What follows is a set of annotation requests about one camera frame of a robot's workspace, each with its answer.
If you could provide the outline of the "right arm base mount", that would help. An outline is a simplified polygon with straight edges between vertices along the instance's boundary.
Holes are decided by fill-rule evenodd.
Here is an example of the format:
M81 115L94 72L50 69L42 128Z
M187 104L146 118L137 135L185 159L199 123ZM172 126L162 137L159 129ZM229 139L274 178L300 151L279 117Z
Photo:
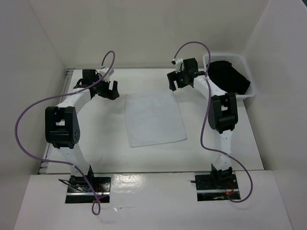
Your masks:
M210 172L195 174L195 178L190 182L196 186L198 201L241 199L232 167L226 170L217 170L212 165Z

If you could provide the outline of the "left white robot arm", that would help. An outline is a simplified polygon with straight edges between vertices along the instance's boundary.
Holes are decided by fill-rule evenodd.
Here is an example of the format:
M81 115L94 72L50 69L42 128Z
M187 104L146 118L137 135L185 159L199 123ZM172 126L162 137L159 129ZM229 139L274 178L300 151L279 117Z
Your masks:
M118 82L110 88L112 68L83 69L82 78L73 87L69 95L57 106L45 109L46 141L62 154L66 162L71 163L69 183L78 185L88 192L95 187L95 178L91 165L85 160L79 146L81 131L77 114L96 95L115 100L119 97Z

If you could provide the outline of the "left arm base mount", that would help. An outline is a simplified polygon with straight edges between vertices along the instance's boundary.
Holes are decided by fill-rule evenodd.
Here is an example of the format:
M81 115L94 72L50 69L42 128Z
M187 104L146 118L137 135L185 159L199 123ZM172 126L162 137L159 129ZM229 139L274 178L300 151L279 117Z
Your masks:
M109 203L111 190L111 177L103 175L94 175L88 179L94 189L95 194L99 198L100 203ZM68 180L58 179L66 185L66 204L84 204L93 203L95 201L94 193L84 178L71 176Z

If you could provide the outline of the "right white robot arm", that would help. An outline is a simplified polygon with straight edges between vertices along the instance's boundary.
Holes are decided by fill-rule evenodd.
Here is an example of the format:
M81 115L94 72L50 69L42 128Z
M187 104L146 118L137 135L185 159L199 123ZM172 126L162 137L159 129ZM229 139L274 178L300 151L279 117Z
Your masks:
M206 149L219 153L211 164L208 178L195 180L194 183L209 186L210 189L227 188L233 175L230 156L232 134L238 123L236 96L220 89L206 71L200 71L195 58L174 58L172 64L175 70L167 74L170 90L190 85L208 100L205 122L209 123L215 138L214 147Z

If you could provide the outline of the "white skirt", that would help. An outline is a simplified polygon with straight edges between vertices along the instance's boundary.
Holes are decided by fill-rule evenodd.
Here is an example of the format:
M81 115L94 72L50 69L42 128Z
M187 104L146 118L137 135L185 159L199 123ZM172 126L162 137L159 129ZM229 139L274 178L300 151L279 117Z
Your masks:
M171 90L126 95L125 122L132 148L187 139L179 105Z

